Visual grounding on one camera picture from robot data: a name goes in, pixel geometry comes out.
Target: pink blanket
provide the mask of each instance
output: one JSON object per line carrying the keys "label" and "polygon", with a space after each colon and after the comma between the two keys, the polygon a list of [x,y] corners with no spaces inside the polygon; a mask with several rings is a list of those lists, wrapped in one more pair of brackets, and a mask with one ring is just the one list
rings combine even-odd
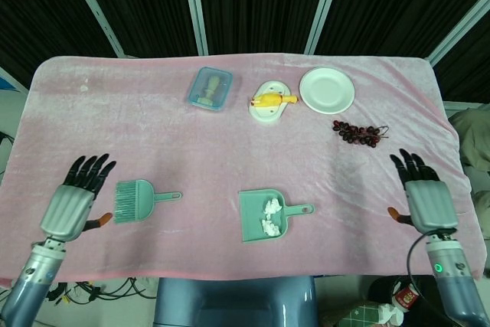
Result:
{"label": "pink blanket", "polygon": [[[186,102],[201,67],[234,75],[224,110]],[[318,66],[354,82],[350,109],[326,116],[304,103],[279,123],[261,126],[247,102],[266,80],[298,93]],[[372,149],[343,142],[332,120],[388,125]],[[34,76],[0,188],[0,277],[15,278],[29,246],[44,238],[39,223],[55,188],[80,155],[111,154],[117,166],[91,217],[114,208],[118,181],[144,178],[157,192],[181,191],[157,204],[146,221],[110,223],[67,245],[58,279],[172,276],[206,280],[299,274],[403,274],[418,233],[395,223],[387,207],[407,212],[389,154],[417,152],[454,197],[459,232],[475,275],[485,246],[459,163],[458,138],[443,112],[430,65],[399,57],[245,54],[154,60],[57,57]],[[238,191],[276,188],[289,204],[313,203],[313,215],[289,219],[280,240],[242,244]],[[423,246],[414,273],[430,273]]]}

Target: robotic hand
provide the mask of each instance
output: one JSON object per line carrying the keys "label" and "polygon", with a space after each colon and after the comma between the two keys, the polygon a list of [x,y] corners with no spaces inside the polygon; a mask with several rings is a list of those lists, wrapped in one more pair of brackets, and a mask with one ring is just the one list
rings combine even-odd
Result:
{"label": "robotic hand", "polygon": [[87,220],[93,201],[116,165],[112,161],[103,167],[108,158],[108,154],[100,158],[92,156],[85,162],[82,156],[72,164],[42,219],[41,229],[46,239],[33,244],[31,256],[0,313],[0,325],[3,321],[6,327],[31,326],[63,262],[65,242],[111,219],[112,214],[108,213],[98,220]]}
{"label": "robotic hand", "polygon": [[426,251],[447,315],[470,327],[490,327],[461,244],[451,236],[458,217],[446,183],[418,155],[404,149],[400,154],[405,164],[390,157],[407,194],[410,216],[395,208],[388,212],[397,222],[414,226],[422,237],[430,237]]}

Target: red grapes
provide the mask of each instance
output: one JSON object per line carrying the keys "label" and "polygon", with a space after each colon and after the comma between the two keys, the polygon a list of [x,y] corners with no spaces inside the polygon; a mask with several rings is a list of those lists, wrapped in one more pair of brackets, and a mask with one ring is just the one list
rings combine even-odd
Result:
{"label": "red grapes", "polygon": [[381,141],[381,138],[388,138],[384,135],[388,131],[387,126],[380,126],[379,128],[369,126],[368,128],[364,128],[351,126],[349,123],[334,120],[334,126],[332,128],[334,131],[338,132],[342,139],[347,143],[366,145],[372,148],[376,147]]}

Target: yellow toy chicken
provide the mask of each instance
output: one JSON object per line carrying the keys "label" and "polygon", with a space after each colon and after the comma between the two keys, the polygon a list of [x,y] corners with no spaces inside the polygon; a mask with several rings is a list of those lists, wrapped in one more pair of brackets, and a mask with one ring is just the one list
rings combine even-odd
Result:
{"label": "yellow toy chicken", "polygon": [[263,95],[255,96],[250,103],[253,107],[274,107],[279,106],[281,103],[297,103],[297,96],[283,96],[278,93],[265,93]]}

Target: container lid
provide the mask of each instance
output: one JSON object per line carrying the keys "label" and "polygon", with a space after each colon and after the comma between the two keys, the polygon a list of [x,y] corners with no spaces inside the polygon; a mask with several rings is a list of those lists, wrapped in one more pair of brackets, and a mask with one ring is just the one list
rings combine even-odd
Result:
{"label": "container lid", "polygon": [[227,99],[233,74],[225,70],[203,67],[192,85],[188,101],[209,110],[221,110]]}

